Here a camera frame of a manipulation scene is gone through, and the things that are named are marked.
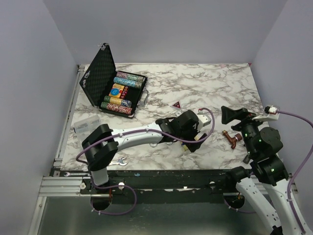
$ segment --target gray floor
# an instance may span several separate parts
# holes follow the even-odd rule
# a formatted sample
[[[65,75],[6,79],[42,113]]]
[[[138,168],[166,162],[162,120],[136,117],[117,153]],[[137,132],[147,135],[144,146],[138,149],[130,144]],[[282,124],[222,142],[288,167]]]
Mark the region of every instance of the gray floor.
[[[113,205],[123,211],[129,205]],[[127,215],[91,213],[88,198],[47,200],[40,235],[267,235],[257,214],[242,214],[224,204],[137,205]]]

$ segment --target warning triangle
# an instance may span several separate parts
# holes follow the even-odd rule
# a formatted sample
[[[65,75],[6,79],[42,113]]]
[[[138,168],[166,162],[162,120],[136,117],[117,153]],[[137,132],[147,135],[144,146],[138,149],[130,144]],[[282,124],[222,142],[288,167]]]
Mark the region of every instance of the warning triangle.
[[[171,105],[172,108],[181,109],[180,101],[175,102],[175,104]]]

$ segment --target cable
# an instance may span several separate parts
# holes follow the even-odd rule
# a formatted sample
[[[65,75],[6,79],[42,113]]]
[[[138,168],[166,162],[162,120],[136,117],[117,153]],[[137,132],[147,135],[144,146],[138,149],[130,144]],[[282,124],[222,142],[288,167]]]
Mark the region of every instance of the cable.
[[[280,114],[286,114],[286,115],[293,116],[293,117],[299,118],[301,120],[304,120],[313,128],[313,123],[310,120],[306,119],[305,117],[302,117],[302,116],[297,115],[297,114],[292,114],[292,113],[289,113],[289,112],[280,111],[280,110],[278,110],[277,112],[280,113]],[[309,153],[307,154],[307,156],[303,160],[303,162],[300,164],[298,169],[293,174],[292,178],[289,180],[288,186],[287,186],[287,196],[288,196],[288,200],[289,200],[289,203],[290,203],[290,207],[291,207],[291,210],[292,210],[292,212],[294,214],[294,217],[297,220],[298,225],[299,225],[299,227],[300,227],[300,229],[301,229],[303,234],[305,234],[306,231],[305,231],[305,229],[304,229],[304,227],[303,227],[303,225],[302,225],[302,223],[300,221],[300,218],[299,218],[299,216],[297,214],[297,211],[295,210],[295,207],[294,207],[294,204],[293,204],[293,201],[292,201],[292,198],[291,198],[291,185],[293,184],[295,178],[297,177],[297,175],[299,174],[299,172],[301,171],[301,169],[303,168],[305,163],[307,163],[307,161],[310,158],[312,153],[313,153],[313,145],[312,145]]]
[[[231,207],[228,203],[227,203],[227,201],[225,200],[225,198],[224,198],[224,203],[228,206],[228,208],[229,209],[231,209],[231,210],[233,210],[233,211],[235,211],[235,212],[239,212],[239,213],[244,213],[244,214],[255,214],[256,212],[254,211],[240,211],[240,210],[238,210],[238,209],[236,209],[236,208],[233,208],[233,207]]]
[[[177,137],[175,137],[175,136],[172,136],[172,135],[170,135],[170,134],[167,134],[167,133],[165,133],[165,132],[162,132],[162,131],[159,131],[159,130],[155,130],[155,129],[134,130],[134,131],[124,132],[124,133],[121,133],[121,134],[122,134],[122,135],[130,135],[130,134],[133,134],[133,133],[151,131],[151,132],[161,133],[161,134],[164,135],[164,136],[168,136],[168,137],[170,137],[170,138],[173,138],[173,139],[175,139],[175,140],[177,140],[177,141],[184,142],[184,143],[201,143],[201,142],[205,141],[207,138],[209,138],[209,136],[213,133],[214,127],[215,127],[215,119],[214,119],[214,115],[213,115],[212,111],[209,110],[208,108],[201,108],[201,109],[199,109],[199,111],[201,111],[201,110],[207,110],[207,111],[210,113],[210,115],[212,116],[212,128],[211,128],[210,132],[208,133],[208,135],[207,135],[206,137],[204,137],[203,139],[200,139],[200,140],[198,140],[198,141],[187,141],[187,140],[183,140],[183,139],[177,138]],[[83,161],[83,160],[80,160],[79,158],[80,158],[84,153],[86,153],[89,149],[91,149],[92,147],[94,147],[94,146],[96,146],[96,145],[98,145],[98,144],[100,144],[100,143],[102,143],[102,142],[104,142],[104,141],[108,141],[108,140],[110,140],[110,139],[113,139],[113,138],[115,138],[115,137],[120,137],[120,134],[116,134],[116,135],[112,135],[112,136],[103,138],[103,139],[101,139],[101,140],[99,140],[99,141],[97,141],[97,142],[91,144],[90,146],[88,146],[87,148],[85,148],[83,151],[81,151],[81,152],[76,156],[76,158],[75,158],[76,161],[88,165],[88,162]],[[113,186],[108,186],[108,187],[99,187],[99,186],[97,186],[97,185],[94,183],[92,176],[90,176],[90,180],[91,180],[92,185],[93,185],[95,188],[97,188],[97,189],[111,189],[111,188],[121,187],[121,185],[113,185]],[[95,208],[93,208],[92,201],[90,201],[90,204],[91,204],[91,207],[92,207],[92,211],[96,211],[96,212],[98,212],[99,214],[108,214],[108,215],[123,215],[123,214],[127,214],[127,213],[131,212],[131,211],[135,208],[135,206],[136,206],[136,203],[137,203],[137,195],[136,195],[135,190],[134,190],[132,187],[130,187],[130,186],[128,186],[128,185],[123,185],[123,187],[129,188],[129,189],[133,192],[133,194],[134,194],[134,204],[132,205],[132,207],[131,207],[130,209],[128,209],[127,211],[124,211],[124,212],[119,212],[119,213],[111,213],[111,212],[97,211]]]

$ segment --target robotic arm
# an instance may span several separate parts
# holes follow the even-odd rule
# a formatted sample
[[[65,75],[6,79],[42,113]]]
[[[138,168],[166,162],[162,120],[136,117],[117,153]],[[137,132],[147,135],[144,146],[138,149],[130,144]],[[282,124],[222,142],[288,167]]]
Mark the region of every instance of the robotic arm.
[[[200,130],[210,123],[211,118],[209,116],[201,113],[195,114],[191,110],[188,110],[182,113],[179,117],[158,119],[149,125],[128,130],[110,129],[107,124],[100,125],[83,141],[82,146],[84,149],[105,137],[114,135],[118,137],[112,138],[107,142],[101,142],[85,153],[88,161],[88,168],[91,172],[94,183],[97,186],[100,186],[109,180],[107,166],[118,151],[147,143],[156,144],[173,141],[171,137],[149,131],[149,129],[164,132],[183,140],[194,141]],[[124,136],[124,132],[131,132],[131,134]],[[191,152],[194,152],[200,148],[201,144],[202,142],[187,143],[186,146]]]
[[[236,167],[227,173],[228,183],[236,185],[236,189],[246,197],[271,235],[302,235],[304,230],[305,234],[312,235],[294,201],[292,191],[290,192],[292,205],[288,199],[289,176],[276,154],[283,147],[279,132],[271,127],[258,129],[263,121],[277,120],[278,109],[266,107],[265,112],[267,116],[256,116],[244,108],[232,110],[223,106],[222,124],[235,119],[240,121],[231,128],[242,133],[248,153],[246,163],[252,160],[250,163],[252,171],[268,192],[275,209],[256,190],[250,175],[243,167]]]

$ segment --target case lid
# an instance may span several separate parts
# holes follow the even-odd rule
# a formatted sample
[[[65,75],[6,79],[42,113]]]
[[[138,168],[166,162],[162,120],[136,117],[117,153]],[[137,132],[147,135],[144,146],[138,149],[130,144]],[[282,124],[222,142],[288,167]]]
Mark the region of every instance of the case lid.
[[[107,43],[103,43],[79,82],[92,106],[98,106],[98,101],[106,85],[110,79],[114,78],[115,74],[116,67],[110,46]]]

